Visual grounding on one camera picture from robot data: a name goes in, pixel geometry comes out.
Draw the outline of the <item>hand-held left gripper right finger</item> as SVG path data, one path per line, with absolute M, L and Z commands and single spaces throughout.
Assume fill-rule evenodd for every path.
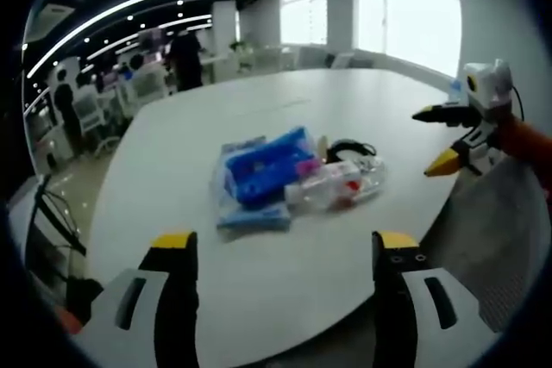
M 375 367 L 471 367 L 497 340 L 480 303 L 408 234 L 372 235 Z

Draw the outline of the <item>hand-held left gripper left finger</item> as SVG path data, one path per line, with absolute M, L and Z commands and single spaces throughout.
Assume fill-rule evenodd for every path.
M 196 367 L 198 237 L 156 238 L 91 304 L 78 344 L 96 367 Z

